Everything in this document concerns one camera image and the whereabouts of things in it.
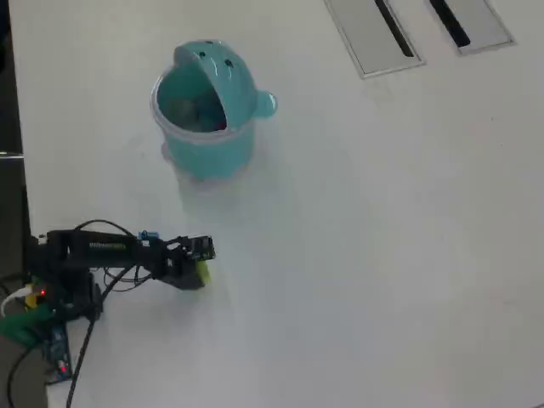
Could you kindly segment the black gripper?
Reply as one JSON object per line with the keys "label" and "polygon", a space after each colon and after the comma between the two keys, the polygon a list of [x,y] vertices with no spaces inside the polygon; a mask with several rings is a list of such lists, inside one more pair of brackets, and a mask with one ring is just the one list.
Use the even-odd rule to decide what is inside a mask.
{"label": "black gripper", "polygon": [[164,242],[163,266],[160,280],[182,291],[201,289],[197,273],[195,240],[179,236]]}

